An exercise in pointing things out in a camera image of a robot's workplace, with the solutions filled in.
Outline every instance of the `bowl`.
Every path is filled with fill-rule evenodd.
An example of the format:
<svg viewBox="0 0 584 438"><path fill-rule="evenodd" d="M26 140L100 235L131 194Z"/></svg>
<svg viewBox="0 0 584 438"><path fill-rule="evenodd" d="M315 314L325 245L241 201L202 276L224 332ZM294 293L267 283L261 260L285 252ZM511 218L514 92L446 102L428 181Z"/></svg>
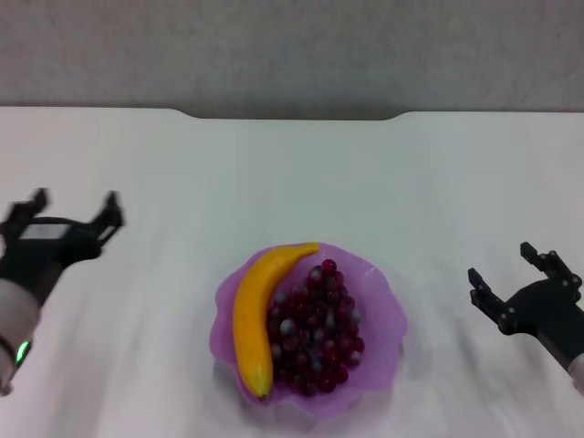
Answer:
<svg viewBox="0 0 584 438"><path fill-rule="evenodd" d="M365 341L365 351L358 367L349 370L349 379L330 394L304 397L290 388L275 382L266 401L259 401L244 386L237 370L233 340L233 310L235 294L245 272L266 251L263 249L247 260L243 266L225 279L215 294L217 316L209 345L215 358L227 364L237 376L239 388L254 404L276 405L292 403L317 418L329 418L347 410L351 403L368 391L390 388L395 377L399 348L408 327L402 307L392 294L383 273L373 264L357 255L333 245L321 244L320 250L300 260L278 285L279 290L288 290L301 281L310 268L322 260L332 258L339 271L345 275L345 286L355 298L356 309L363 318L360 336Z"/></svg>

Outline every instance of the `yellow banana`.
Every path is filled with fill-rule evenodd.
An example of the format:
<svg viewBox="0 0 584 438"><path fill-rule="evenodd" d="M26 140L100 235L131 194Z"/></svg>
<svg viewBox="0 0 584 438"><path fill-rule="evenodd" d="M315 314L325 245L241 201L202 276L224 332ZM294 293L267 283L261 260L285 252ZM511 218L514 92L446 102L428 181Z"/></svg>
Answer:
<svg viewBox="0 0 584 438"><path fill-rule="evenodd" d="M280 246L263 254L249 268L237 289L234 344L237 368L246 388L259 399L272 389L272 354L266 312L277 284L303 257L318 252L318 244Z"/></svg>

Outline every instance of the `white tablecloth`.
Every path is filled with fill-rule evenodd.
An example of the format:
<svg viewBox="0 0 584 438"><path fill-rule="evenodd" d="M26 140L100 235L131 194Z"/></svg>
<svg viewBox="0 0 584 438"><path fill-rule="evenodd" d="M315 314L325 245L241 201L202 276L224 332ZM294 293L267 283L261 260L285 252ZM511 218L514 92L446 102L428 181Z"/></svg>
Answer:
<svg viewBox="0 0 584 438"><path fill-rule="evenodd" d="M0 210L37 187L128 226L71 267L0 400L0 436L574 437L584 401L535 339L474 308L541 275L528 240L584 275L584 116L413 113L372 122L194 120L147 109L0 109ZM250 407L214 365L214 292L269 245L369 259L410 320L391 392L329 422Z"/></svg>

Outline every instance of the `bunch of grapes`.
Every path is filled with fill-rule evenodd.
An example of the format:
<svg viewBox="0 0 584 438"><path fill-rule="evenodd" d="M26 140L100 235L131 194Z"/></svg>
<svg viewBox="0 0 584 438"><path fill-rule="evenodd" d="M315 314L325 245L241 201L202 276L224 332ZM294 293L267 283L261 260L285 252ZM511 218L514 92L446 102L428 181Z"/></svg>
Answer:
<svg viewBox="0 0 584 438"><path fill-rule="evenodd" d="M314 266L302 284L278 293L267 311L274 378L311 397L333 392L359 365L361 314L334 260Z"/></svg>

